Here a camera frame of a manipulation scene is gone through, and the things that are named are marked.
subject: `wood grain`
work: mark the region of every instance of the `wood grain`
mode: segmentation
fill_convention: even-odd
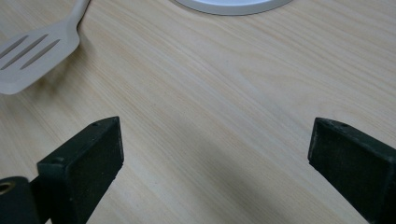
[[[74,1],[0,0],[0,44]],[[0,96],[0,176],[120,116],[125,163],[89,223],[366,223],[311,166],[315,117],[396,147],[396,2],[295,0],[224,17],[92,0],[81,42]]]

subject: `spatula slot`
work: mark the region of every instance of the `spatula slot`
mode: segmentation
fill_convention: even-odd
[[[53,41],[52,43],[48,44],[46,47],[44,47],[42,50],[40,50],[35,56],[33,56],[29,61],[27,61],[27,63],[25,63],[22,67],[21,70],[27,66],[29,66],[30,64],[34,63],[37,59],[41,58],[41,56],[43,56],[45,53],[47,53],[50,49],[52,49],[56,44],[58,44],[58,42],[61,39],[57,39],[55,41]]]
[[[15,49],[20,43],[23,42],[23,40],[25,40],[28,37],[28,35],[20,38],[19,40],[17,40],[15,43],[13,43],[12,45],[10,45],[8,48],[6,48],[3,52],[0,53],[0,59],[3,58],[4,56],[6,56],[10,51],[12,51],[13,49]]]
[[[8,68],[10,65],[14,64],[18,59],[20,59],[21,57],[23,57],[23,55],[25,55],[27,52],[29,52],[31,49],[33,49],[37,44],[39,44],[41,41],[43,41],[43,39],[45,39],[48,35],[42,35],[40,38],[38,38],[35,42],[33,42],[32,44],[30,44],[28,47],[26,47],[25,49],[23,49],[19,54],[17,54],[17,56],[15,56],[14,58],[12,58],[8,63],[6,63],[6,65],[4,65],[0,70],[5,70],[6,68]]]

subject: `spatula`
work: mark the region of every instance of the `spatula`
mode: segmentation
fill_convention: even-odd
[[[63,20],[16,35],[0,46],[0,93],[22,91],[77,48],[77,26],[89,3],[76,0]]]

